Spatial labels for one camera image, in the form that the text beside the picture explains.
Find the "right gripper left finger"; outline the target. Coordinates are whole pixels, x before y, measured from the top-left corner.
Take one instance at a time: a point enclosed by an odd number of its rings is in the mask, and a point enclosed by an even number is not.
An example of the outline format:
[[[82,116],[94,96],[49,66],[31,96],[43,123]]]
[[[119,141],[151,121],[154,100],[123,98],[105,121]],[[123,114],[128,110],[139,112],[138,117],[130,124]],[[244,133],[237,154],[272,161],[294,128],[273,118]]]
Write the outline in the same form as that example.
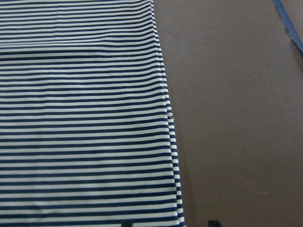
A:
[[[133,227],[133,222],[131,220],[124,220],[121,223],[121,227]]]

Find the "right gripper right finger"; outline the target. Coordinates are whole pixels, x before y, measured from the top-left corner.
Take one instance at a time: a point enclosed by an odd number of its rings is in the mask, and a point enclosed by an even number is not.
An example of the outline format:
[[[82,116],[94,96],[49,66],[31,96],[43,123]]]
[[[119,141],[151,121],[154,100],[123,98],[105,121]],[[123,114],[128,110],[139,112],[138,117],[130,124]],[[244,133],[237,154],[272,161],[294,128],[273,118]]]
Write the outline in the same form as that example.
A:
[[[208,227],[222,227],[220,221],[218,220],[209,220],[207,223]]]

